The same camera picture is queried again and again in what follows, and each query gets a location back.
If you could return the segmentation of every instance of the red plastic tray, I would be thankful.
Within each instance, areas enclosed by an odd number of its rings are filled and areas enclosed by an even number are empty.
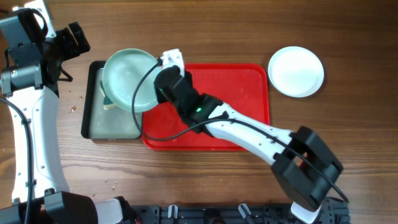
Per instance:
[[[185,69],[192,73],[193,86],[200,93],[215,96],[236,111],[269,124],[267,75],[259,65],[194,63],[187,64]],[[144,112],[142,125],[144,132],[155,138],[169,137],[188,128],[170,103]],[[153,141],[144,136],[142,140],[149,148],[158,150],[243,150],[229,141],[193,131],[169,141]]]

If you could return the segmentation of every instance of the white clip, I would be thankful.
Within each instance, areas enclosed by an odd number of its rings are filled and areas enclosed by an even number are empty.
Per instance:
[[[35,1],[32,1],[32,2],[28,2],[28,3],[25,4],[24,7],[25,8],[36,9],[43,15],[43,17],[45,19],[45,23],[47,24],[47,27],[49,28],[49,31],[47,32],[47,35],[45,36],[46,38],[47,37],[54,38],[54,37],[57,36],[57,33],[55,32],[55,29],[54,29],[54,27],[52,26],[52,23],[51,23],[52,17],[51,17],[50,9],[45,5],[44,0],[35,0]],[[16,10],[19,10],[19,9],[22,9],[22,8],[23,7],[16,6],[16,7],[13,7],[12,10],[16,11]],[[36,18],[37,22],[39,23],[39,26],[41,28],[43,28],[44,27],[44,23],[43,23],[42,18],[40,18],[38,15],[35,15],[35,18]]]
[[[178,218],[178,207],[176,205],[170,205],[167,212],[167,218]]]
[[[180,68],[180,75],[185,76],[184,60],[180,49],[172,49],[163,52],[162,56],[162,69],[173,67],[174,65]]]

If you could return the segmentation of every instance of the white bracket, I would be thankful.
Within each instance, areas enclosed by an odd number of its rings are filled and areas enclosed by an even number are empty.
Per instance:
[[[319,206],[318,210],[316,210],[315,212],[310,212],[307,209],[301,207],[299,204],[293,202],[290,211],[299,220],[303,221],[306,224],[311,224],[314,223],[315,219],[318,217],[321,208],[322,206]]]
[[[173,49],[163,52],[162,56],[162,69],[173,67],[174,65],[180,68],[180,75],[185,76],[184,60],[180,49]]]
[[[25,4],[24,6],[25,8],[31,8],[31,9],[37,9],[44,17],[45,19],[45,23],[47,23],[47,27],[49,28],[49,32],[47,33],[47,35],[45,36],[47,37],[51,37],[54,38],[57,36],[57,33],[55,33],[54,27],[51,24],[51,20],[52,18],[50,17],[50,9],[48,7],[46,7],[44,0],[36,0],[36,1],[32,1],[32,2],[28,2]],[[12,10],[16,11],[19,10],[23,7],[13,7]],[[40,18],[38,15],[35,14],[36,20],[39,23],[39,26],[41,28],[44,27],[44,23],[42,18]]]

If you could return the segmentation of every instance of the wood grain surface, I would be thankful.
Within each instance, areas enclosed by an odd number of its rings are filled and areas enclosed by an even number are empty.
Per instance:
[[[345,167],[337,184],[351,199],[353,223],[398,222],[398,1],[49,3],[56,29],[78,21],[91,44],[63,64],[73,83],[59,84],[58,141],[71,192],[96,193],[94,201],[122,195],[135,205],[289,202],[269,166],[248,152],[157,152],[140,140],[83,139],[80,128],[88,67],[118,50],[160,55],[178,47],[187,63],[267,69],[273,53],[298,45],[319,56],[326,82],[303,99],[270,86],[271,125],[305,125],[325,140]],[[5,49],[3,37],[0,43]],[[11,204],[13,139],[9,110],[0,105],[0,208]]]

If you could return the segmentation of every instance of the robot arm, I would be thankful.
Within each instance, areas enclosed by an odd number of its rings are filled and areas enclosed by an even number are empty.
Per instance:
[[[41,198],[47,189],[56,192],[69,192],[67,181],[62,172],[57,136],[58,97],[46,86],[42,90],[34,87],[15,91],[8,100],[22,109],[30,120],[33,139],[33,170],[36,185],[34,197]],[[26,135],[21,118],[10,108],[14,125],[16,150],[16,178],[12,191],[13,202],[26,202],[27,191],[27,149]]]
[[[191,74],[184,71],[184,76],[181,75],[180,62],[167,61],[167,64],[154,82],[158,101],[171,102],[182,121],[189,127],[195,126],[193,131],[231,141],[266,161],[284,192],[294,201],[291,212],[301,221],[313,223],[331,188],[325,177],[335,183],[343,171],[343,166],[320,137],[306,127],[294,133],[268,126],[238,113],[214,96],[199,95],[193,87]],[[226,121],[198,126],[212,119]],[[276,144],[275,138],[283,144]],[[295,163],[298,154],[306,154],[305,158],[311,164],[303,162],[298,166]]]

